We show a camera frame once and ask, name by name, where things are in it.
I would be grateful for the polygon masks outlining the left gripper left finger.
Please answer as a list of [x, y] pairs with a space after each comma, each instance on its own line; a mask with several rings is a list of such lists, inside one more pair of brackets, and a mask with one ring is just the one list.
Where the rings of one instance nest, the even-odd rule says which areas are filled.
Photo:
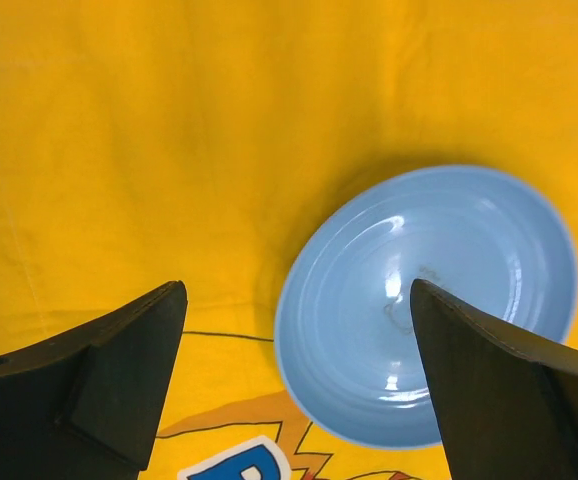
[[0, 473], [147, 469], [188, 305], [170, 281], [0, 355]]

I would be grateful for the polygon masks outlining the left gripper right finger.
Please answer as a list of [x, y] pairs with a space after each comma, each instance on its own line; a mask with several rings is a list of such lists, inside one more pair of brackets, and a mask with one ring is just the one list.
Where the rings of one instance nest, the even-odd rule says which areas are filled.
[[451, 477], [578, 479], [578, 350], [425, 280], [410, 307]]

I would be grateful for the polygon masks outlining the light blue plate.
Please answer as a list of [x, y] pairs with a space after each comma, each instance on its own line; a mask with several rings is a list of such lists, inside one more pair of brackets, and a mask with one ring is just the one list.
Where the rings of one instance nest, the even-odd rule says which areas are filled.
[[410, 313], [416, 279], [556, 342], [576, 314], [573, 236], [537, 190], [466, 165], [388, 179], [319, 227], [276, 309], [283, 383], [320, 428], [378, 449], [440, 443]]

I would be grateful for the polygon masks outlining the yellow cartoon placemat cloth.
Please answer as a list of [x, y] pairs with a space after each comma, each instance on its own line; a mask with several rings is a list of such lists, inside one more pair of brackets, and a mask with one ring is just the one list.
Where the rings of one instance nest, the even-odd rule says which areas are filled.
[[295, 479], [446, 479], [313, 425], [272, 323], [330, 214], [452, 163], [533, 185], [578, 251], [578, 1], [0, 1], [0, 355], [180, 280], [146, 478], [265, 436]]

